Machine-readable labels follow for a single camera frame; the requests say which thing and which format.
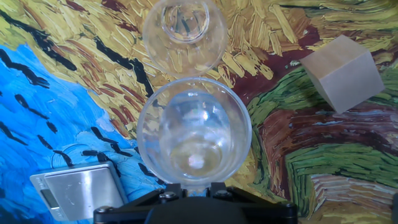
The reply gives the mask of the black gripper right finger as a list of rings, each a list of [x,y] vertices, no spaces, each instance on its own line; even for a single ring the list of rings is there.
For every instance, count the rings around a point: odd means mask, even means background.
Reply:
[[[227,187],[224,182],[211,183],[210,198],[240,208],[249,223],[298,223],[298,208],[288,200],[273,203],[237,187]]]

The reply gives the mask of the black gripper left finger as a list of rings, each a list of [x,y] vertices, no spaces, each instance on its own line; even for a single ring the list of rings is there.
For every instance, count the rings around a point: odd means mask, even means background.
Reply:
[[[99,207],[93,212],[93,221],[95,224],[144,223],[156,206],[182,198],[184,189],[181,184],[167,184],[164,189],[155,189],[121,207]]]

